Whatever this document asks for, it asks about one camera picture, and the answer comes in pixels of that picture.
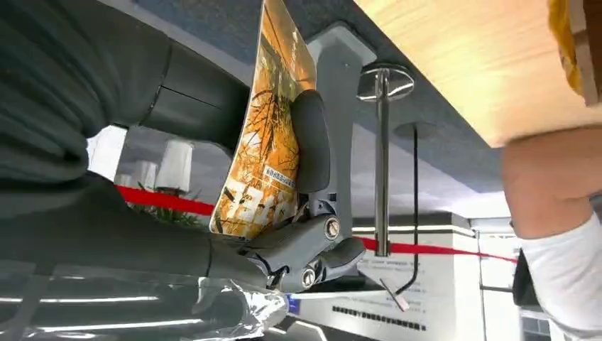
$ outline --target lamp shade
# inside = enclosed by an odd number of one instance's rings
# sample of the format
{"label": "lamp shade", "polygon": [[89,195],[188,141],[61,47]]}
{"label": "lamp shade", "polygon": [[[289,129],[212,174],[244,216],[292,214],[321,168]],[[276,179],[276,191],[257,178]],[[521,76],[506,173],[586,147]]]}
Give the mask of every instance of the lamp shade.
{"label": "lamp shade", "polygon": [[136,187],[136,182],[133,180],[132,176],[129,174],[117,174],[115,175],[115,185],[124,186],[124,187]]}
{"label": "lamp shade", "polygon": [[184,193],[190,190],[193,149],[194,146],[189,141],[171,139],[167,142],[155,181],[156,188],[178,190]]}
{"label": "lamp shade", "polygon": [[136,161],[133,167],[133,179],[136,185],[142,185],[145,190],[155,189],[155,178],[157,176],[157,164],[150,161]]}

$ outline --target chrome pole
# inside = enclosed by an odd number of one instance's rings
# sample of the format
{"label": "chrome pole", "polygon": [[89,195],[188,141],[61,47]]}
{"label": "chrome pole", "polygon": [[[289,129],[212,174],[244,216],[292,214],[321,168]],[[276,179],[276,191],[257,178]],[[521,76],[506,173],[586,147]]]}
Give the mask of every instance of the chrome pole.
{"label": "chrome pole", "polygon": [[389,70],[379,69],[376,88],[376,176],[374,199],[374,231],[378,243],[376,256],[389,255]]}
{"label": "chrome pole", "polygon": [[362,70],[357,98],[376,103],[376,169],[374,176],[374,234],[376,256],[387,257],[389,244],[389,104],[414,89],[414,79],[400,65],[378,63]]}

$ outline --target screw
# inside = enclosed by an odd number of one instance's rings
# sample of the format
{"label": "screw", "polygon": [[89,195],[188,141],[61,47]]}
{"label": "screw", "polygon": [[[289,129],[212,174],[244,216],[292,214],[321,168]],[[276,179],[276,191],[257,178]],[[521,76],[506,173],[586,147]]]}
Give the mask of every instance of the screw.
{"label": "screw", "polygon": [[314,269],[308,268],[303,271],[303,275],[301,275],[301,284],[303,288],[308,289],[309,287],[314,285],[316,281],[316,273]]}
{"label": "screw", "polygon": [[331,219],[326,223],[326,238],[333,240],[339,235],[341,224],[337,219]]}

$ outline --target black sleeve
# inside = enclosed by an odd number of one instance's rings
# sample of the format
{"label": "black sleeve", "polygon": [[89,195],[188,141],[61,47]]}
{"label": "black sleeve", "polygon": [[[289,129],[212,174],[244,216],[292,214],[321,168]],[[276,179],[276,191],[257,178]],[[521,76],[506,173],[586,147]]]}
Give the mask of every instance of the black sleeve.
{"label": "black sleeve", "polygon": [[169,50],[98,1],[0,0],[0,180],[83,176],[86,138],[148,114]]}

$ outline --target red barrier rope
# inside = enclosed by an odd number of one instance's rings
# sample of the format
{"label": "red barrier rope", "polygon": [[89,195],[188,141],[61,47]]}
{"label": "red barrier rope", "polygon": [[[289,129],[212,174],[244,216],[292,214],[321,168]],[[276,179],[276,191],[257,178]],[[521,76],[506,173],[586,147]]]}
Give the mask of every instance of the red barrier rope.
{"label": "red barrier rope", "polygon": [[152,205],[181,212],[196,213],[198,215],[211,215],[211,212],[213,212],[213,205],[205,204],[204,202],[124,186],[117,186],[117,189],[121,193],[121,196],[124,197],[124,200],[131,204]]}
{"label": "red barrier rope", "polygon": [[[376,240],[369,238],[359,238],[363,242],[365,248],[371,251],[376,251]],[[391,253],[393,254],[467,254],[470,256],[491,257],[516,263],[516,259],[485,254],[483,252],[470,252],[464,250],[453,249],[451,247],[436,247],[432,245],[414,245],[403,243],[391,243]]]}
{"label": "red barrier rope", "polygon": [[[131,204],[152,205],[161,208],[170,208],[172,210],[182,212],[197,213],[198,215],[211,215],[211,213],[213,212],[214,206],[205,204],[204,202],[197,202],[194,200],[182,199],[181,197],[176,197],[174,195],[148,192],[145,190],[139,190],[124,186],[116,187],[121,193],[121,195],[124,197],[124,200]],[[363,245],[368,250],[376,250],[376,240],[368,238],[359,239],[361,239]],[[394,254],[466,254],[471,256],[491,257],[516,263],[516,260],[511,258],[494,256],[492,254],[484,254],[481,252],[470,252],[452,249],[451,247],[435,247],[432,245],[391,243],[391,252]]]}

